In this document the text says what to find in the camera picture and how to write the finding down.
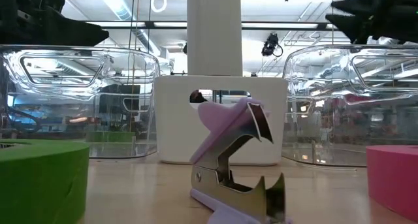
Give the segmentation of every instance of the green tape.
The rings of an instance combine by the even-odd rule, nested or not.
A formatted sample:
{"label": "green tape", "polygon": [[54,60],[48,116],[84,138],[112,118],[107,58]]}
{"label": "green tape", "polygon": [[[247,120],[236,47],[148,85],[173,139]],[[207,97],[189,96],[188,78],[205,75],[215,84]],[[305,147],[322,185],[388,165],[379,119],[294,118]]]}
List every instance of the green tape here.
{"label": "green tape", "polygon": [[132,142],[132,132],[88,132],[86,142]]}
{"label": "green tape", "polygon": [[59,140],[0,140],[0,223],[75,224],[86,209],[89,147]]}

